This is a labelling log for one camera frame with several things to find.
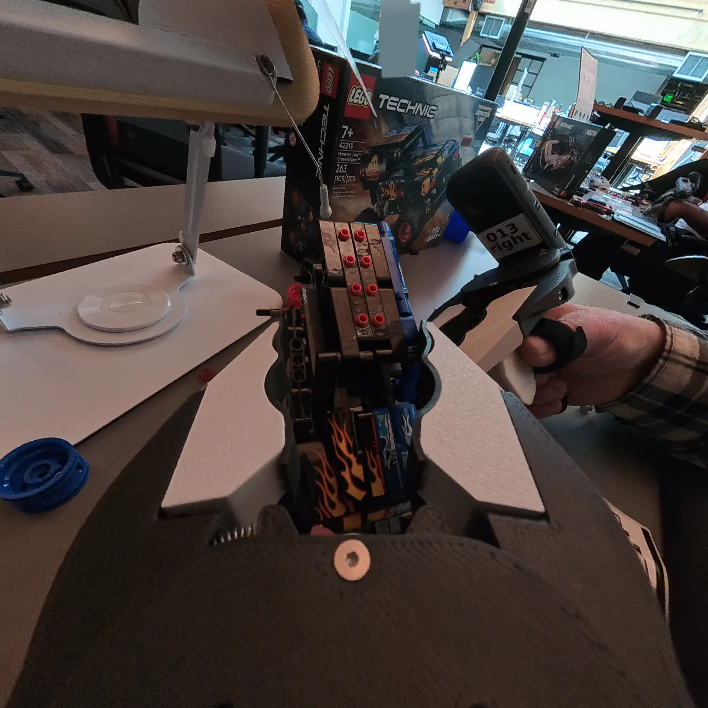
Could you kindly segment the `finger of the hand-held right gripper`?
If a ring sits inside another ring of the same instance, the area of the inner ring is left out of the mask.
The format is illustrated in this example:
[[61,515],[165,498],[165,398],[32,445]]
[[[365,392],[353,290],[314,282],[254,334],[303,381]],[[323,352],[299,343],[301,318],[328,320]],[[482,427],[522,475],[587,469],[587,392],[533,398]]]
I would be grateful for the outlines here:
[[501,271],[487,271],[468,282],[456,296],[430,314],[428,320],[454,344],[462,344],[467,333],[483,322],[492,301],[528,286],[535,286],[534,275],[512,278]]
[[513,316],[535,287],[517,289],[491,302],[483,321],[467,332],[459,348],[506,392],[525,405],[536,394],[533,369],[518,353],[524,335]]

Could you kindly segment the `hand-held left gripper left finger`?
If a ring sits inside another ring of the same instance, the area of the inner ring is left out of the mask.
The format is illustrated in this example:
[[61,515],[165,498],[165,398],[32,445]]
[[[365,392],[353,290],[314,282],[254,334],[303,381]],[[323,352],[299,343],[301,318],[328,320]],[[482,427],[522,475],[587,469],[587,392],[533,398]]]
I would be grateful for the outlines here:
[[266,393],[277,360],[271,324],[206,387],[162,501],[166,513],[257,518],[285,492],[285,418]]

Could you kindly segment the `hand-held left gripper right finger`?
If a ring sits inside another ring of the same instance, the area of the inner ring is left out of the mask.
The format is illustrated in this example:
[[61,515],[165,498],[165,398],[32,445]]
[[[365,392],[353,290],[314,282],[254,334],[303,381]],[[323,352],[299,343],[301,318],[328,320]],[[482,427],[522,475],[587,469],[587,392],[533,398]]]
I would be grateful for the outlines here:
[[424,361],[433,368],[435,396],[420,418],[420,497],[447,518],[483,510],[544,514],[501,388],[435,325],[422,330],[432,342]]

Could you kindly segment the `blue black toy truck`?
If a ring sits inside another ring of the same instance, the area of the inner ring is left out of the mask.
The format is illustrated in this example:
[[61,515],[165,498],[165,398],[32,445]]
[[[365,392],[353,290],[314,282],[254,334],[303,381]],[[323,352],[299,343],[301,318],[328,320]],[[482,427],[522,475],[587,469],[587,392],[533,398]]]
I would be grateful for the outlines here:
[[399,535],[421,501],[413,429],[423,339],[391,230],[321,221],[274,341],[285,414],[280,503],[298,532]]

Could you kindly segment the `person's right forearm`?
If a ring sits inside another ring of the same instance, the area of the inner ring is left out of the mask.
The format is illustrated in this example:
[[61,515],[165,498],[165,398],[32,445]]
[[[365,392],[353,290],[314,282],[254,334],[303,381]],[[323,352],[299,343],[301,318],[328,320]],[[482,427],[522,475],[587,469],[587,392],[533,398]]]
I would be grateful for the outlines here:
[[707,468],[707,333],[646,314],[666,341],[650,373],[623,397],[601,407],[684,462]]

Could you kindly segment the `person's right hand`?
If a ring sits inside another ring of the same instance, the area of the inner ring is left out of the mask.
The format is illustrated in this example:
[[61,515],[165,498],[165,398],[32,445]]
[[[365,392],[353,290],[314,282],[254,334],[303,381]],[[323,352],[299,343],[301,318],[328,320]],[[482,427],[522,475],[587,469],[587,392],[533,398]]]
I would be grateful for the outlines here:
[[591,306],[562,305],[548,319],[581,327],[588,341],[584,354],[552,374],[536,376],[529,411],[538,419],[571,406],[602,406],[622,398],[653,369],[665,346],[662,325],[648,319]]

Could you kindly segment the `black toy car box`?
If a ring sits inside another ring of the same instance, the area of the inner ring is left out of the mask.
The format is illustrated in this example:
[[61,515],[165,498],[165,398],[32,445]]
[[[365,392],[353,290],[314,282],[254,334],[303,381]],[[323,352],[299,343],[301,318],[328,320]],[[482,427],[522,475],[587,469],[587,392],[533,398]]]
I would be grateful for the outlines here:
[[523,175],[560,199],[569,200],[616,135],[615,129],[554,116]]

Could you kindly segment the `black toy set box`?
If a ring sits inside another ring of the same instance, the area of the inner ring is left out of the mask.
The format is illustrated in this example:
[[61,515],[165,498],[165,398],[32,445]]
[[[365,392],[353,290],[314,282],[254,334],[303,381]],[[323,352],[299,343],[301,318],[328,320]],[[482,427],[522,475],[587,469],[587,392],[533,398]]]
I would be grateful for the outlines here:
[[332,219],[391,228],[398,252],[443,238],[452,215],[446,188],[472,160],[498,109],[482,98],[416,77],[382,78],[358,62],[361,86],[346,59],[312,47],[319,101],[285,138],[281,250],[309,255],[320,220],[320,180]]

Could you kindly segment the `wooden workbench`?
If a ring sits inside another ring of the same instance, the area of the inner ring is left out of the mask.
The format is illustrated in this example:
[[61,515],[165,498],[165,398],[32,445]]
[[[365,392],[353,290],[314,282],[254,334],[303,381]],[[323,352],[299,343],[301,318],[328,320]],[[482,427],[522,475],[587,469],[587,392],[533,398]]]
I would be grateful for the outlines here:
[[[645,138],[707,140],[705,131],[701,132],[686,126],[663,123],[657,119],[643,117],[619,108],[595,103],[594,111],[599,115],[601,125],[611,125],[627,133],[626,139],[603,172],[609,181],[615,180],[619,172],[628,164],[637,146]],[[532,189],[536,199],[544,206],[549,215],[553,211],[557,212],[559,231],[563,236],[568,236],[573,231],[607,232],[642,246],[650,246],[656,241],[651,235],[605,218],[592,210],[572,205],[569,201],[560,199],[537,185],[534,185]]]

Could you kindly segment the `white metal stand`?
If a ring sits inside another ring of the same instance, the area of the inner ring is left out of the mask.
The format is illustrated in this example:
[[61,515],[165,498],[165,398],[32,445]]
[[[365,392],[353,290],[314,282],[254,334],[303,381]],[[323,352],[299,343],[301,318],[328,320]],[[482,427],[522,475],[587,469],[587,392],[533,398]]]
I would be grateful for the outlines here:
[[267,286],[198,254],[215,123],[275,126],[316,102],[292,1],[141,1],[138,23],[1,2],[1,104],[180,118],[189,131],[179,243],[10,287],[1,310],[1,454],[80,443],[264,322]]

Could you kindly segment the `black pillar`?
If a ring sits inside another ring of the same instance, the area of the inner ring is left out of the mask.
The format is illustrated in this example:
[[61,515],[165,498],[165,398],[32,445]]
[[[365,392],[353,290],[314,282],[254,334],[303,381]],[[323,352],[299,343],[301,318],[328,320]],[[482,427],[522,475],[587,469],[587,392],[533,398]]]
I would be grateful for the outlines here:
[[522,1],[515,20],[509,31],[505,44],[501,50],[499,60],[491,76],[484,98],[488,101],[495,101],[500,93],[503,93],[503,85],[506,82],[507,74],[513,58],[518,49],[519,42],[530,21],[530,16],[537,1]]

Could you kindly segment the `blue toy wheel rim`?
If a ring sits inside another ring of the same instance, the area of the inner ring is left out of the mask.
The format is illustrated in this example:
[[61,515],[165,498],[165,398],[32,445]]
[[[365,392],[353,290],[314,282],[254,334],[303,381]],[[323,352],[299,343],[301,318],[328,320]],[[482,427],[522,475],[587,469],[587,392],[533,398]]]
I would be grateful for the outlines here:
[[68,441],[33,440],[1,458],[1,498],[26,513],[56,509],[82,490],[89,470]]

